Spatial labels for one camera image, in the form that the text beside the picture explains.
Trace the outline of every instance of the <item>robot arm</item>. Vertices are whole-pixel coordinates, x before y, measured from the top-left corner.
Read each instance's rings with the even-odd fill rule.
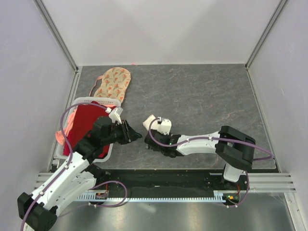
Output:
[[[151,115],[144,121],[144,127],[149,130],[150,123],[156,119]],[[224,168],[223,177],[225,180],[237,182],[240,175],[245,170],[252,168],[254,158],[254,148],[238,143],[227,143],[224,141],[213,140],[212,138],[228,138],[241,140],[255,144],[256,141],[246,134],[231,128],[222,126],[220,131],[198,136],[172,135],[171,121],[169,119],[161,119],[154,121],[151,126],[151,133],[155,140],[162,144],[175,145],[174,147],[164,147],[153,141],[148,134],[144,142],[147,148],[159,151],[165,156],[176,157],[186,156],[190,154],[218,154],[227,163]]]
[[[23,219],[34,199],[41,195],[26,219],[27,224],[35,231],[49,230],[71,202],[95,186],[96,176],[91,171],[92,162],[102,153],[104,146],[115,142],[128,144],[142,137],[126,120],[119,122],[119,117],[114,119],[114,113],[111,115],[97,119],[92,130],[74,147],[70,163],[67,158],[42,186],[31,194],[24,192],[18,197],[19,217]]]

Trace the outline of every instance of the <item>red cloth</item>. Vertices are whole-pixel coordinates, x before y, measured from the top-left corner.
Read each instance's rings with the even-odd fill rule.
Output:
[[[87,104],[78,106],[74,118],[73,128],[67,136],[73,148],[88,131],[92,130],[94,122],[98,119],[98,117],[101,116],[108,116],[108,113],[106,113],[105,110],[101,107]],[[108,154],[108,151],[109,145],[104,146],[103,152],[98,158],[104,158]],[[69,148],[67,144],[65,144],[63,155],[69,155]]]

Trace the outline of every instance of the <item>purple cable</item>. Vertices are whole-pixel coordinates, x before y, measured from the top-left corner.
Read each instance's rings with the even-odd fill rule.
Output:
[[[154,120],[151,121],[151,123],[150,123],[150,125],[149,125],[149,134],[150,134],[151,139],[152,139],[155,143],[157,143],[158,145],[160,145],[160,146],[167,147],[167,148],[170,147],[170,148],[171,148],[171,147],[176,147],[176,146],[179,146],[179,145],[188,143],[189,141],[195,141],[195,140],[210,140],[209,137],[194,137],[194,138],[190,138],[189,141],[186,141],[186,140],[185,140],[185,141],[181,141],[181,142],[175,143],[175,144],[163,144],[163,143],[157,141],[157,140],[154,138],[154,136],[153,136],[153,134],[152,134],[152,132],[151,132],[152,124],[153,124],[155,121],[157,121],[157,120],[158,120],[158,118],[156,118],[156,119],[154,119]],[[269,156],[267,156],[267,157],[256,158],[256,159],[254,159],[254,161],[269,160],[269,159],[272,159],[272,158],[274,157],[273,153],[271,153],[270,151],[268,151],[268,150],[266,150],[266,149],[264,149],[264,148],[262,148],[262,147],[256,146],[255,144],[252,144],[252,143],[248,143],[248,142],[244,142],[244,141],[239,141],[239,140],[233,140],[233,139],[218,138],[218,137],[212,137],[211,139],[212,139],[212,140],[216,140],[216,141],[225,141],[225,142],[232,142],[232,143],[244,144],[244,145],[246,145],[246,146],[253,147],[253,148],[255,148],[255,149],[259,149],[259,150],[261,150],[261,151],[263,151],[263,152],[269,154]]]
[[[122,205],[122,204],[125,202],[125,200],[126,200],[126,198],[127,198],[127,194],[128,194],[127,188],[126,188],[126,186],[125,186],[122,182],[119,182],[119,181],[117,181],[117,180],[109,180],[109,181],[106,181],[106,182],[104,182],[104,183],[98,184],[98,185],[96,185],[95,187],[91,188],[91,190],[92,190],[92,189],[96,189],[96,188],[98,188],[98,187],[101,187],[102,185],[109,184],[109,183],[120,184],[120,185],[124,188],[124,190],[125,190],[125,196],[124,196],[123,200],[120,201],[119,203],[115,204],[115,205],[96,205],[96,207],[113,208],[113,207],[118,207],[118,206]],[[76,208],[74,208],[74,209],[68,211],[67,213],[64,213],[64,214],[58,216],[58,218],[62,218],[62,217],[64,217],[64,216],[66,216],[67,214],[70,214],[70,213],[72,213],[72,212],[75,212],[76,210],[78,210],[78,209],[80,209],[80,208],[83,208],[84,206],[88,206],[88,205],[89,205],[89,203],[82,204],[82,205],[80,205],[80,206],[78,206],[78,207],[76,207]]]
[[[72,145],[70,144],[70,142],[68,141],[68,139],[67,139],[67,137],[66,137],[66,135],[65,135],[65,133],[64,133],[64,129],[63,129],[64,116],[65,116],[65,114],[66,114],[71,108],[76,107],[76,106],[81,105],[81,104],[89,104],[89,105],[94,105],[94,106],[97,106],[97,107],[101,107],[101,108],[103,108],[103,109],[105,109],[105,110],[107,109],[105,106],[99,105],[99,104],[95,104],[95,103],[76,103],[76,104],[74,104],[74,105],[69,106],[68,108],[66,108],[66,110],[63,112],[63,114],[62,114],[62,116],[61,116],[61,119],[60,119],[60,130],[61,130],[61,132],[62,132],[62,135],[64,136],[65,142],[66,142],[66,144],[67,144],[67,146],[68,146],[68,148],[69,148],[69,152],[70,152],[69,158],[68,158],[68,161],[67,161],[67,166],[70,165],[71,160],[72,160],[72,158],[73,158],[73,148],[72,148]],[[46,192],[46,191],[48,190],[48,188],[49,188],[49,187],[61,176],[61,174],[62,174],[65,170],[66,170],[66,169],[63,168],[63,169],[58,173],[58,175],[55,176],[55,178],[54,178],[52,181],[50,181],[49,184],[46,185],[46,187],[42,190],[42,192]],[[29,215],[31,209],[33,208],[34,204],[39,200],[40,197],[41,197],[41,195],[39,194],[39,195],[34,199],[34,201],[31,203],[31,205],[29,206],[28,210],[26,211],[25,216],[24,216],[24,218],[23,218],[23,221],[22,221],[22,223],[21,223],[20,231],[24,231],[24,226],[25,226],[27,217],[28,217],[28,215]]]
[[[239,206],[241,203],[243,203],[243,201],[246,199],[246,197],[248,195],[248,191],[249,191],[249,177],[248,177],[248,172],[245,171],[245,173],[246,173],[246,176],[247,176],[247,189],[246,189],[245,195],[244,195],[244,197],[242,198],[242,200],[238,204],[236,204],[236,205],[229,205],[229,208],[235,208],[236,206]]]

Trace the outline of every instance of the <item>purple wire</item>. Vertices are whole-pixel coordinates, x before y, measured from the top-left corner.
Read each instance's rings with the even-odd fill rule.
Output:
[[[105,107],[105,106],[103,106],[103,105],[96,104],[96,103],[86,103],[86,102],[84,102],[84,103],[76,103],[76,104],[74,104],[74,105],[72,105],[72,106],[69,106],[68,108],[65,109],[65,111],[63,112],[63,114],[62,114],[62,116],[61,116],[61,119],[60,119],[60,130],[61,130],[61,132],[62,132],[62,135],[64,136],[65,142],[66,142],[66,144],[67,144],[67,146],[68,146],[68,148],[69,148],[69,152],[70,152],[69,158],[68,158],[68,161],[67,161],[67,166],[70,165],[71,160],[72,160],[72,158],[73,158],[73,148],[72,148],[72,145],[70,144],[70,142],[68,141],[68,139],[67,139],[67,137],[66,137],[66,135],[65,135],[65,133],[64,133],[64,129],[63,129],[64,116],[65,116],[65,114],[66,114],[71,108],[76,107],[76,106],[78,106],[78,105],[82,105],[82,104],[89,104],[89,105],[94,105],[94,106],[97,106],[97,107],[101,107],[101,108],[103,108],[103,109],[105,109],[105,110],[107,109],[107,107]],[[46,192],[46,191],[48,190],[48,188],[49,188],[49,187],[61,176],[61,174],[62,174],[65,170],[66,170],[66,168],[63,168],[63,169],[55,176],[55,178],[52,179],[52,181],[50,181],[50,183],[46,185],[46,187],[42,190],[42,192]],[[28,215],[29,215],[31,209],[33,208],[34,204],[39,200],[40,197],[41,197],[41,195],[39,194],[39,195],[34,199],[34,201],[30,204],[28,210],[27,210],[26,213],[25,213],[24,219],[23,219],[23,221],[22,221],[22,223],[21,223],[20,231],[24,231],[24,226],[25,226],[27,217],[28,217]]]
[[[246,192],[245,192],[245,195],[244,197],[242,198],[242,200],[236,204],[236,205],[229,205],[229,208],[235,208],[236,206],[239,206],[241,203],[243,203],[243,201],[246,199],[247,195],[248,195],[248,191],[249,191],[249,177],[248,177],[248,172],[245,171],[245,174],[247,176],[247,189],[246,189]]]
[[[106,182],[104,182],[104,183],[101,183],[101,184],[96,185],[95,187],[93,187],[93,188],[91,188],[91,189],[96,189],[96,188],[98,188],[98,187],[101,187],[102,185],[109,184],[109,183],[116,183],[116,184],[122,185],[122,187],[123,187],[124,190],[125,190],[125,196],[124,196],[124,198],[123,198],[122,201],[120,201],[119,203],[117,203],[117,204],[115,204],[115,205],[97,205],[97,207],[113,208],[113,207],[118,207],[118,206],[120,206],[121,204],[123,204],[123,203],[125,202],[125,200],[126,200],[126,198],[127,198],[127,188],[126,188],[126,186],[125,186],[122,182],[119,182],[119,181],[117,181],[117,180],[109,180],[109,181],[106,181]]]
[[[175,143],[175,144],[163,144],[163,143],[157,141],[157,140],[154,138],[154,136],[153,136],[153,134],[152,134],[152,132],[151,132],[152,124],[153,124],[156,120],[158,120],[158,118],[152,120],[151,123],[150,123],[150,126],[149,126],[149,135],[150,135],[151,139],[152,139],[155,143],[157,143],[158,145],[160,145],[160,146],[163,146],[163,147],[170,147],[170,148],[171,148],[171,147],[176,147],[176,146],[179,146],[179,145],[188,143],[189,141],[195,141],[195,140],[210,140],[209,137],[194,137],[194,138],[190,138],[189,141],[185,140],[185,141],[181,141],[181,142]],[[212,137],[211,139],[212,139],[212,140],[216,140],[216,141],[225,141],[225,142],[232,142],[232,143],[244,144],[244,145],[246,145],[246,146],[253,147],[253,148],[255,148],[255,149],[259,149],[259,150],[261,150],[261,151],[263,151],[263,152],[269,154],[269,156],[267,156],[267,157],[256,158],[256,159],[254,159],[254,161],[269,160],[269,159],[272,159],[272,158],[274,157],[273,153],[271,153],[270,151],[268,151],[268,150],[266,150],[266,149],[264,149],[264,148],[262,148],[262,147],[256,146],[255,144],[252,144],[252,143],[248,143],[248,142],[244,142],[244,141],[239,141],[239,140],[234,140],[234,139],[218,138],[218,137]]]
[[[98,187],[101,187],[102,185],[109,184],[109,183],[117,183],[117,184],[120,184],[120,185],[124,188],[124,190],[125,190],[125,196],[124,196],[123,200],[120,201],[119,203],[115,204],[115,205],[96,205],[96,207],[113,208],[113,207],[118,207],[118,206],[122,205],[122,204],[125,202],[125,200],[126,200],[126,198],[127,198],[127,194],[128,194],[127,188],[126,188],[126,186],[125,186],[122,182],[119,182],[119,181],[117,181],[117,180],[109,180],[109,181],[106,181],[106,182],[104,182],[104,183],[98,184],[98,185],[96,185],[95,187],[91,188],[91,190],[92,190],[92,189],[96,189],[96,188],[98,188]],[[70,214],[70,213],[72,213],[72,212],[75,212],[76,210],[78,210],[78,209],[80,209],[80,208],[83,208],[84,206],[88,206],[88,205],[90,205],[90,206],[95,206],[95,205],[89,204],[89,203],[82,204],[82,205],[80,205],[80,206],[78,206],[78,207],[76,207],[76,208],[74,208],[74,209],[68,211],[67,213],[64,213],[64,214],[58,216],[58,218],[62,218],[62,217],[64,217],[64,216],[66,216],[66,215],[68,215],[68,214]]]

